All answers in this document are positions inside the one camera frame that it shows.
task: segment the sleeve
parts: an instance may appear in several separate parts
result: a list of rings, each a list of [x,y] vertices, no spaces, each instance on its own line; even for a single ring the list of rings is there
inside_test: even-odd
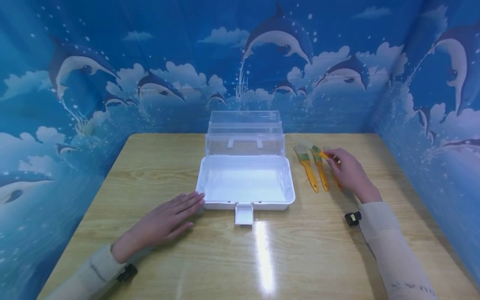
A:
[[[389,300],[436,300],[432,285],[385,202],[360,206],[360,228],[375,259]]]
[[[99,297],[99,293],[123,272],[106,245],[93,254],[77,272],[47,297],[47,300],[86,300]]]

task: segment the box handle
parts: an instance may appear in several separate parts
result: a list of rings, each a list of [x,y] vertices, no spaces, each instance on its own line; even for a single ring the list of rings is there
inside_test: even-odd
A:
[[[228,140],[228,143],[227,143],[227,148],[228,149],[231,149],[233,148],[233,142],[235,141],[239,141],[239,142],[257,142],[257,148],[258,149],[263,149],[264,147],[264,143],[262,142],[261,139],[255,139],[255,140],[252,140],[252,139],[239,139],[239,138],[236,138],[236,139],[229,139]]]
[[[253,225],[252,204],[235,204],[235,225]]]

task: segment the left hand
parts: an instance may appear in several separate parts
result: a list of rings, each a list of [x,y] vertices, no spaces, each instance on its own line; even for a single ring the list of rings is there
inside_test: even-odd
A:
[[[193,223],[183,222],[202,207],[204,197],[197,192],[180,194],[154,208],[112,245],[115,260],[123,264],[136,252],[168,243],[191,228]]]

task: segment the plastic box lid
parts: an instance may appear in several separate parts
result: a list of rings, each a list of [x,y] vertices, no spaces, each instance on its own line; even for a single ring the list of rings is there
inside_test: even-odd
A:
[[[285,156],[280,113],[267,111],[213,111],[205,135],[205,156]]]

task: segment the wooden table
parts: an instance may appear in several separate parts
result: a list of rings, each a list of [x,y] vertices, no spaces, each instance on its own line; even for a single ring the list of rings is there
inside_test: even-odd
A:
[[[286,211],[256,211],[252,228],[234,226],[234,211],[206,211],[193,232],[138,265],[113,299],[356,299],[386,293],[360,228],[343,215],[352,195],[313,192],[292,147],[304,137],[343,147],[363,164],[400,221],[408,244],[440,299],[479,299],[465,268],[420,198],[373,134],[288,134],[287,156],[297,195]],[[132,135],[48,279],[51,293],[94,251],[181,192],[195,189],[203,134]]]

